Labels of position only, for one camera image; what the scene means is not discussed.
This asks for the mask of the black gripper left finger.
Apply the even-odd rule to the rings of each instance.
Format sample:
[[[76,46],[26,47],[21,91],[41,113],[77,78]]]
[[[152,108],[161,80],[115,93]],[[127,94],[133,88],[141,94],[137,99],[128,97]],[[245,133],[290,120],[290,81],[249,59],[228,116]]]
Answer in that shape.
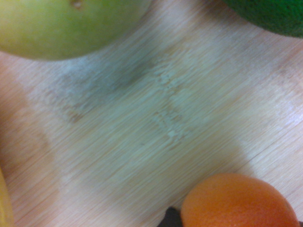
[[[157,227],[183,227],[179,210],[174,207],[169,207]]]

